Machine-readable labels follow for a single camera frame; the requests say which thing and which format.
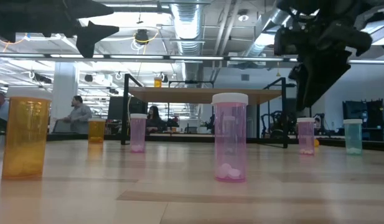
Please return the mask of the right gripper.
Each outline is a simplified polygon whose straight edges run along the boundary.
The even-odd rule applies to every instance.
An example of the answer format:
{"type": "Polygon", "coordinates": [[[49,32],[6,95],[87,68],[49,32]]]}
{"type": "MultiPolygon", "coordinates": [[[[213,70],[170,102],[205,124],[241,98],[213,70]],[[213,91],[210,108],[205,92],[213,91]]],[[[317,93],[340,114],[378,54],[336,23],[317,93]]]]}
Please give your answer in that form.
{"type": "Polygon", "coordinates": [[[293,21],[288,27],[280,27],[274,37],[274,54],[297,55],[301,62],[288,75],[297,83],[296,109],[311,107],[351,68],[348,63],[352,53],[347,47],[360,56],[371,44],[370,34],[339,21],[293,21]],[[331,60],[334,62],[314,64],[310,69],[303,64],[331,60]]]}

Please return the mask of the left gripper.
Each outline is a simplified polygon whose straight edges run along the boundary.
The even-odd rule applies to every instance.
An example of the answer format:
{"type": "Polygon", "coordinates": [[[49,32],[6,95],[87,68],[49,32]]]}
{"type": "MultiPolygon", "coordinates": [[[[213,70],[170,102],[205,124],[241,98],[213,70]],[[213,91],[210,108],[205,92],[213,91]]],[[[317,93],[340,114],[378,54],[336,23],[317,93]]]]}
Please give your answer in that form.
{"type": "Polygon", "coordinates": [[[92,58],[95,44],[117,33],[119,27],[97,25],[92,21],[81,27],[78,19],[113,13],[111,7],[93,0],[0,1],[0,39],[14,43],[20,32],[73,37],[80,28],[76,47],[84,58],[92,58]]]}

